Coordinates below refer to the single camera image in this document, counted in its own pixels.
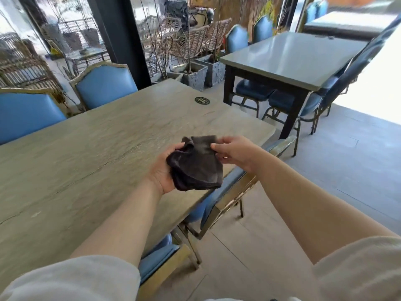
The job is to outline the dark plant pot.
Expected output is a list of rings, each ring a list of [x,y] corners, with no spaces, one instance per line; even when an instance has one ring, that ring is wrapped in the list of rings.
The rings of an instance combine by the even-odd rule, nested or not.
[[[83,29],[82,35],[87,45],[91,48],[99,48],[101,46],[98,30],[96,28]]]
[[[63,38],[71,51],[81,50],[83,48],[79,34],[77,32],[64,32]]]

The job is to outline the person's left forearm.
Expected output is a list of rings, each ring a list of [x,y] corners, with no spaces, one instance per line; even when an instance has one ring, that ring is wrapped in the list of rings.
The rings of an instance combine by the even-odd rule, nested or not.
[[[156,178],[146,176],[70,258],[106,255],[138,267],[162,195]]]

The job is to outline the small outdoor table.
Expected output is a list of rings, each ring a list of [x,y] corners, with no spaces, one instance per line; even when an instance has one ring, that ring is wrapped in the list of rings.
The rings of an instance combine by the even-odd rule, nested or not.
[[[64,56],[68,71],[72,77],[76,77],[92,64],[111,61],[104,47],[88,47],[72,51]]]

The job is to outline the grey square planter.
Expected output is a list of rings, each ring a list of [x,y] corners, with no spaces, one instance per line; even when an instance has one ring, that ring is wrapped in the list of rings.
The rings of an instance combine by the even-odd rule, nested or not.
[[[204,90],[208,67],[194,61],[186,64],[181,73],[183,74],[181,83],[198,91]]]
[[[151,82],[153,85],[158,84],[158,83],[163,82],[164,80],[168,80],[168,79],[173,79],[178,82],[181,82],[182,77],[183,77],[183,73],[177,73],[177,72],[173,72],[173,71],[168,71],[168,72],[161,71],[151,77]]]
[[[214,87],[224,80],[225,65],[219,61],[218,55],[208,54],[194,60],[196,63],[207,67],[204,85]]]

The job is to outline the person's right forearm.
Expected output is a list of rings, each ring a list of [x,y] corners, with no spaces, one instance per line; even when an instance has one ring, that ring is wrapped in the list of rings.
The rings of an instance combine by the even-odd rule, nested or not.
[[[400,236],[272,154],[257,151],[251,154],[249,164],[313,264],[359,240],[385,237],[401,242]]]

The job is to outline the long wooden table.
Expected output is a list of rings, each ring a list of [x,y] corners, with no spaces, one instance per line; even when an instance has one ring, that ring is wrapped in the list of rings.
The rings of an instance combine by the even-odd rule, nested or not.
[[[184,136],[243,135],[261,146],[274,132],[222,99],[166,80],[1,145],[0,293],[67,259]]]

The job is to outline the blue chair dark frame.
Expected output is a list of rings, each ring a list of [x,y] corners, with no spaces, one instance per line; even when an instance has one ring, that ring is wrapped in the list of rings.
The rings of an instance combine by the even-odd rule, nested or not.
[[[330,109],[334,100],[347,90],[349,85],[354,82],[362,73],[363,69],[374,59],[381,51],[386,40],[393,34],[396,28],[401,24],[401,13],[365,48],[352,59],[352,62],[346,67],[341,75],[330,77],[317,92],[313,92],[308,97],[305,106],[297,117],[293,129],[296,131],[296,141],[293,156],[296,156],[298,141],[300,135],[301,122],[312,122],[310,135],[316,132],[318,120],[323,111]],[[266,117],[276,122],[284,124],[285,122],[278,118],[280,113],[289,115],[289,111],[294,102],[294,96],[282,91],[274,91],[268,99],[269,108],[264,113],[262,120]]]
[[[310,3],[306,8],[305,24],[326,15],[328,6],[329,3],[327,0],[318,0]]]
[[[227,53],[233,53],[248,47],[248,34],[245,28],[236,24],[225,37],[225,48]],[[256,117],[259,118],[259,103],[268,101],[268,98],[276,89],[251,80],[243,79],[238,82],[235,91],[231,97],[242,97],[241,102],[232,101],[233,104],[256,111]]]
[[[260,17],[253,26],[252,44],[273,36],[273,22],[268,15]]]

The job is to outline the black window pillar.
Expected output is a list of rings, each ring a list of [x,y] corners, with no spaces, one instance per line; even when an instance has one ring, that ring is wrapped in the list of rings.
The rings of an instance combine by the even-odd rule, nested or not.
[[[139,90],[152,85],[130,0],[87,0],[109,57],[126,64]]]

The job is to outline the wicker chair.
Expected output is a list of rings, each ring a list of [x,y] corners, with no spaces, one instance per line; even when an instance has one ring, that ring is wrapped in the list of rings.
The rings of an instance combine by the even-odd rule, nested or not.
[[[0,34],[0,88],[52,89],[64,100],[61,84],[28,39],[15,32]]]
[[[173,58],[179,64],[179,59],[182,59],[183,63],[188,63],[191,59],[198,56],[201,53],[208,29],[208,25],[200,28],[192,28],[180,34],[176,39],[173,39],[170,48],[170,67],[172,67]]]
[[[202,51],[205,53],[214,53],[220,50],[223,39],[230,25],[232,18],[219,20],[209,26],[202,45]]]

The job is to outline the white sleeve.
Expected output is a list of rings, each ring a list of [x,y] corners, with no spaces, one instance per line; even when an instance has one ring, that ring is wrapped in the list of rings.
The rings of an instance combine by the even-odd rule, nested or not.
[[[401,301],[401,238],[350,243],[313,267],[323,301]]]
[[[135,301],[140,281],[138,268],[122,259],[82,256],[23,274],[0,301]]]

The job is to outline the grey table dark legs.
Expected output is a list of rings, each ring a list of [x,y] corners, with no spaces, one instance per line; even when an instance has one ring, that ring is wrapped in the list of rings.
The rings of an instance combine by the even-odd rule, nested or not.
[[[232,104],[240,77],[294,96],[280,139],[287,138],[312,92],[354,58],[367,43],[284,32],[221,57],[225,64],[223,102]]]

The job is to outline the dark brown cloth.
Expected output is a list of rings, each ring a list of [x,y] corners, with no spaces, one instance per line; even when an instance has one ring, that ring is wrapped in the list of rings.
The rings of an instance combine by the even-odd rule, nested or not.
[[[211,148],[217,136],[184,136],[182,142],[184,146],[166,158],[175,188],[179,191],[220,188],[223,164]]]

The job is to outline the person's left hand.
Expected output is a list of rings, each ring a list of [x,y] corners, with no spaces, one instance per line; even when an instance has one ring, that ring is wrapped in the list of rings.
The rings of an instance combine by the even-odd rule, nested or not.
[[[148,179],[152,180],[160,195],[167,194],[176,188],[171,175],[171,167],[167,164],[167,158],[170,156],[168,147],[158,155],[147,174]]]

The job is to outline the person's right hand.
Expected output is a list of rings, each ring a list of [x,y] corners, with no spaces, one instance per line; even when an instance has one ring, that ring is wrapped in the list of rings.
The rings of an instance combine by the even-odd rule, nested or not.
[[[244,136],[238,136],[235,151],[232,156],[238,161],[238,166],[246,172],[265,178],[266,155],[268,153]]]

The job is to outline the blue chair gold frame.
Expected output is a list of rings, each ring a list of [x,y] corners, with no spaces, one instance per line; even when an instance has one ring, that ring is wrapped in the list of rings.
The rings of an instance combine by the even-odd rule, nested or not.
[[[138,91],[128,65],[107,61],[88,66],[69,84],[85,111]]]
[[[190,243],[183,242],[178,230],[175,229],[170,236],[170,244],[149,253],[140,261],[141,281],[136,301],[151,298],[185,260],[190,259],[195,270],[200,267],[202,259],[198,251]]]
[[[0,145],[67,119],[51,89],[0,89]]]
[[[240,216],[244,216],[243,195],[258,182],[257,178],[240,167],[233,168],[223,179],[222,186],[210,192],[197,207],[179,224],[188,238],[191,233],[201,240],[206,231],[230,208],[239,203]]]

